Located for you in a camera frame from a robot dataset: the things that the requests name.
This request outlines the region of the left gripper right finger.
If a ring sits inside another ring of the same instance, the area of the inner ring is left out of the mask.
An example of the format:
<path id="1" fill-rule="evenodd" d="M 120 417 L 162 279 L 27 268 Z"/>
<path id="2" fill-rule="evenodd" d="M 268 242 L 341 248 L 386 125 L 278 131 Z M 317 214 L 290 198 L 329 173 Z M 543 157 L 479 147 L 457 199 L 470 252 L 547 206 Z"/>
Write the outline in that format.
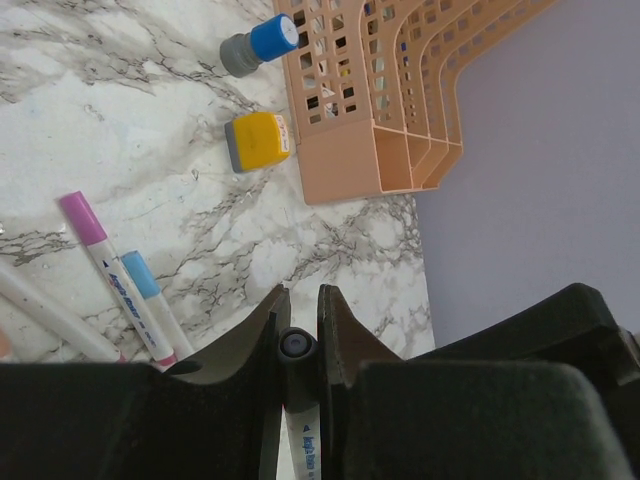
<path id="1" fill-rule="evenodd" d="M 635 338 L 573 283 L 404 360 L 320 288 L 326 479 L 631 479 Z"/>

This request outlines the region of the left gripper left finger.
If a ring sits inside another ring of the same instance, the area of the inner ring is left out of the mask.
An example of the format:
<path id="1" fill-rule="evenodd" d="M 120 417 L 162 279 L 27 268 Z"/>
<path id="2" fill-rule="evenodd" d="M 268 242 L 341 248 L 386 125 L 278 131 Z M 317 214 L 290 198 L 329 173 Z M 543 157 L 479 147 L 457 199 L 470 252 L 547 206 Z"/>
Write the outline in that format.
<path id="1" fill-rule="evenodd" d="M 166 371 L 144 363 L 5 364 L 5 479 L 272 479 L 291 319 L 274 287 L 238 325 Z"/>

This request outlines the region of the light blue cap marker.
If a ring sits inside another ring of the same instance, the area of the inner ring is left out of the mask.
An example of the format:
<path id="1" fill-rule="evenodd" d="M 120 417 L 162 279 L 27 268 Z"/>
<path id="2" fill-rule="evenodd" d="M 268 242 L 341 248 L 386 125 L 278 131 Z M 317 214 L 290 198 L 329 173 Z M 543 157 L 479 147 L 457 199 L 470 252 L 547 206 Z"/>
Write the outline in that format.
<path id="1" fill-rule="evenodd" d="M 180 323 L 175 317 L 155 276 L 147 266 L 143 256 L 138 251 L 124 254 L 122 262 L 144 298 L 150 311 L 154 314 L 162 331 L 174 349 L 178 360 L 192 355 L 195 350 L 188 340 Z"/>

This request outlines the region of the magenta cap marker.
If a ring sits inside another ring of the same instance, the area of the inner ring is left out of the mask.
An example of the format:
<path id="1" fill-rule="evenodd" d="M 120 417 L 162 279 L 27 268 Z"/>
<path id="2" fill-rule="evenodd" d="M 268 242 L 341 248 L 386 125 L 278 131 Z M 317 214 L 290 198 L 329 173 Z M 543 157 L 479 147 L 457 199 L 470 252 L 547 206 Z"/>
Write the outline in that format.
<path id="1" fill-rule="evenodd" d="M 59 199 L 59 205 L 155 363 L 162 368 L 173 365 L 177 361 L 174 347 L 151 313 L 84 195 L 80 191 L 67 194 Z"/>

